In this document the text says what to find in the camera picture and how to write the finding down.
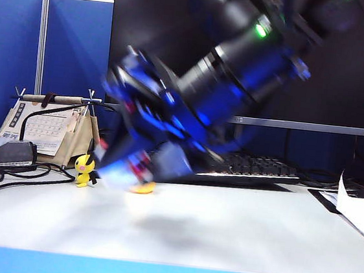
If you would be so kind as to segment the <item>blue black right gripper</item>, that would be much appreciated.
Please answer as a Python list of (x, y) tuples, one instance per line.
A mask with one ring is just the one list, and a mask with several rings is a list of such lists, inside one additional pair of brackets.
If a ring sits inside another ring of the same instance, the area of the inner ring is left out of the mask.
[(111, 63), (103, 84), (120, 104), (127, 134), (118, 144), (100, 138), (95, 147), (100, 176), (112, 176), (116, 162), (141, 151), (154, 150), (152, 173), (162, 180), (194, 174), (205, 160), (220, 162), (229, 147), (214, 144), (216, 129), (248, 100), (237, 79), (211, 54), (179, 78), (160, 59), (131, 45)]

